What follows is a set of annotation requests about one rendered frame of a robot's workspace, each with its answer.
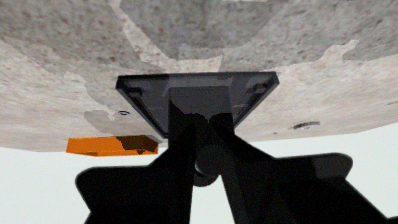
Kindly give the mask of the orange open tray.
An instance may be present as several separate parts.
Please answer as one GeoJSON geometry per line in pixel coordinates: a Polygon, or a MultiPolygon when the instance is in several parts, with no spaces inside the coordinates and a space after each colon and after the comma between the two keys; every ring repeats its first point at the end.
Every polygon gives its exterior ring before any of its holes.
{"type": "Polygon", "coordinates": [[[158,154],[158,143],[142,136],[69,138],[66,153],[84,156],[133,156],[158,154]]]}

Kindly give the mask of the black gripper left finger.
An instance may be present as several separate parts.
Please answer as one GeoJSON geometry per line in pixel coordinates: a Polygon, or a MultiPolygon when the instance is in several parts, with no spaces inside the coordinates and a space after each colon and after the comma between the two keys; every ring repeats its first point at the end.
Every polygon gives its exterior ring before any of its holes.
{"type": "Polygon", "coordinates": [[[196,128],[190,123],[155,160],[142,166],[94,166],[75,186],[86,206],[168,207],[170,224],[189,224],[196,161],[196,128]]]}

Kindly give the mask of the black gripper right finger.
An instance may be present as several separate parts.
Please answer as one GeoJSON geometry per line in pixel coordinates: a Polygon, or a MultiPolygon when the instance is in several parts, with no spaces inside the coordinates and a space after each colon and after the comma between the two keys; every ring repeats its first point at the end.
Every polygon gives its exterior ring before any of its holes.
{"type": "Polygon", "coordinates": [[[353,167],[352,158],[345,153],[275,158],[217,122],[211,123],[211,138],[228,156],[221,177],[234,224],[264,224],[280,183],[336,176],[346,179],[353,167]]]}

